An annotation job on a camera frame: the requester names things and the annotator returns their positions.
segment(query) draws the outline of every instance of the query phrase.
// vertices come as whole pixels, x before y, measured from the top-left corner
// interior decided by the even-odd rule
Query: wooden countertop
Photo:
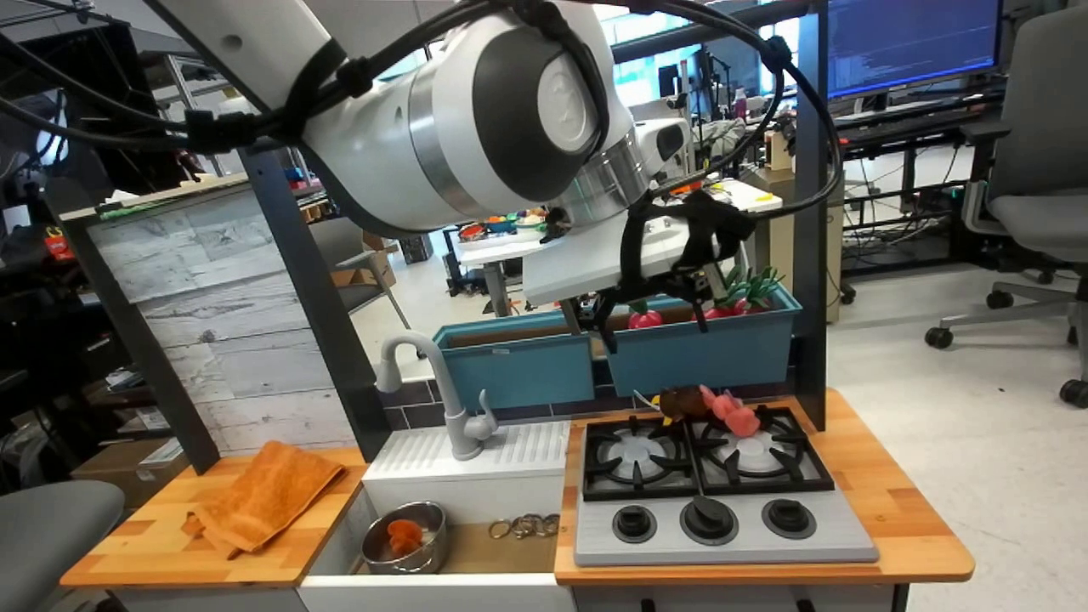
[[[553,552],[553,578],[570,590],[690,590],[690,585],[892,585],[892,583],[965,583],[976,570],[971,555],[927,507],[920,489],[888,455],[857,412],[837,394],[827,394],[827,431],[808,428],[795,399],[764,406],[790,406],[811,448],[846,492],[861,523],[873,538],[877,565],[656,565],[656,569],[578,569],[574,521],[578,479],[585,451],[585,425],[570,425],[565,510]]]
[[[319,451],[346,467],[333,488],[265,552],[224,563],[206,542],[183,532],[197,504],[242,475],[249,459],[222,459],[205,475],[183,468],[64,578],[64,590],[293,590],[306,578],[360,489],[364,455],[356,448]]]

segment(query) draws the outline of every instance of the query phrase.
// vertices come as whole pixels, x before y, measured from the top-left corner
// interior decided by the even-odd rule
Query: bowl
[[[421,544],[400,558],[389,552],[389,523],[412,521]],[[448,558],[448,518],[436,504],[412,504],[376,518],[364,535],[364,569],[372,575],[437,575]]]

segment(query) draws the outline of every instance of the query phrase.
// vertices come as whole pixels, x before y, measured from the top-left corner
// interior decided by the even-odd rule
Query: cardboard box
[[[127,492],[127,515],[131,515],[153,492],[160,492],[181,468],[187,468],[183,451],[171,451],[163,445],[177,445],[177,442],[172,440],[108,442],[100,455],[70,468],[70,479],[114,482]]]

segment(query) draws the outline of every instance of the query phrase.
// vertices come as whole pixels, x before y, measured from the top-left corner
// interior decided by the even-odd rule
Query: cloth
[[[296,445],[265,442],[214,504],[187,518],[187,532],[210,542],[224,558],[256,555],[289,532],[339,468]]]

